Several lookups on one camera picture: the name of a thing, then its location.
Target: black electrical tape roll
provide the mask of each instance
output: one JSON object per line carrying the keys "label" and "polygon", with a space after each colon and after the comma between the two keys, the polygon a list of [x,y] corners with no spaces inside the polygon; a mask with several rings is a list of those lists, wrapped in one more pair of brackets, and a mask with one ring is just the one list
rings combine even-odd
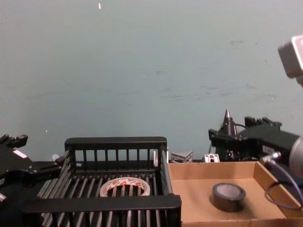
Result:
{"label": "black electrical tape roll", "polygon": [[232,183],[218,183],[213,186],[211,203],[219,210],[237,212],[243,209],[243,199],[246,192]]}

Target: small white object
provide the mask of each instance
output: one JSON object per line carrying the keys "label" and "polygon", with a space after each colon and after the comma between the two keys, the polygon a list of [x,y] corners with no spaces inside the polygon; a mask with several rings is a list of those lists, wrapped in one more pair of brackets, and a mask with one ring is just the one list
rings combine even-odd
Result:
{"label": "small white object", "polygon": [[153,166],[158,167],[158,151],[153,150]]}
{"label": "small white object", "polygon": [[52,158],[53,158],[53,161],[55,161],[56,159],[60,158],[60,156],[57,154],[53,154]]}
{"label": "small white object", "polygon": [[3,184],[4,184],[4,181],[5,181],[5,178],[2,178],[2,179],[0,180],[0,185],[3,185]]}
{"label": "small white object", "polygon": [[220,162],[219,155],[218,154],[204,155],[204,162],[207,162],[207,163]]}
{"label": "small white object", "polygon": [[0,193],[0,202],[5,201],[6,198],[7,198],[7,197],[6,197],[5,195],[3,195],[2,193]]}
{"label": "small white object", "polygon": [[21,151],[19,150],[14,150],[13,151],[16,155],[20,156],[21,158],[26,158],[27,156],[25,154],[23,154]]}

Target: cable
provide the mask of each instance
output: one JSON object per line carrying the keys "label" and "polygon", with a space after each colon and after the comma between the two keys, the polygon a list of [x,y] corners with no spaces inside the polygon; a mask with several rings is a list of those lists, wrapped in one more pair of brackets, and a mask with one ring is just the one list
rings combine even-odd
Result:
{"label": "cable", "polygon": [[240,127],[243,127],[245,129],[247,129],[247,127],[245,125],[243,125],[243,124],[236,124],[236,126],[240,126]]}
{"label": "cable", "polygon": [[[294,179],[290,176],[290,174],[285,170],[283,169],[283,167],[281,167],[279,164],[277,164],[274,160],[271,160],[269,162],[272,166],[278,168],[289,180],[291,183],[289,182],[274,182],[273,184],[271,184],[269,186],[269,188],[265,191],[265,198],[270,201],[271,203],[277,205],[277,206],[280,206],[280,207],[284,207],[286,209],[290,209],[290,210],[300,210],[302,207],[303,207],[303,195],[302,195],[302,192],[300,190],[300,187],[302,187],[302,185],[300,185],[300,187],[298,186],[298,184],[294,181]],[[293,185],[300,197],[300,200],[301,202],[300,203],[300,207],[295,207],[295,206],[289,206],[289,205],[286,205],[286,204],[283,204],[283,203],[280,203],[280,202],[277,202],[277,201],[273,201],[270,196],[269,196],[269,191],[277,186],[277,185],[280,185],[280,184],[288,184],[288,185]]]}

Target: teal wall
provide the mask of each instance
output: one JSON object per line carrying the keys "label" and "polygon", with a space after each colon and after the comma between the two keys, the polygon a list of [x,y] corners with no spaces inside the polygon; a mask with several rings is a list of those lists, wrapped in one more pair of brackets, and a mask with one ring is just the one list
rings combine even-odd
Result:
{"label": "teal wall", "polygon": [[300,0],[0,0],[0,132],[27,134],[33,160],[153,135],[200,158],[227,107],[303,134],[277,53],[302,21]]}

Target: black mechanical part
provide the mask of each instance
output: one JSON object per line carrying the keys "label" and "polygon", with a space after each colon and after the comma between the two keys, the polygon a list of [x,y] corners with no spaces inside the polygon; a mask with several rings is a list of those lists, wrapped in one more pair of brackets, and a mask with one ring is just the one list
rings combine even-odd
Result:
{"label": "black mechanical part", "polygon": [[[235,136],[237,135],[237,126],[230,116],[229,109],[226,109],[222,127],[218,134]],[[220,161],[233,161],[235,160],[233,150],[216,147],[215,154],[219,155]]]}
{"label": "black mechanical part", "polygon": [[0,138],[0,187],[13,183],[32,186],[59,176],[61,167],[57,164],[39,168],[25,154],[14,149],[25,146],[27,139],[27,135]]}
{"label": "black mechanical part", "polygon": [[216,130],[209,130],[209,139],[214,147],[234,150],[239,154],[239,160],[246,156],[259,159],[274,151],[281,153],[282,163],[289,165],[289,157],[293,145],[299,136],[280,130],[280,122],[268,118],[245,118],[247,129],[235,136],[220,134]]}
{"label": "black mechanical part", "polygon": [[57,159],[55,160],[55,163],[56,163],[57,165],[61,166],[61,167],[63,166],[64,162],[65,162],[65,157],[64,157],[64,156],[61,156],[61,157],[59,157],[59,158],[57,158]]}

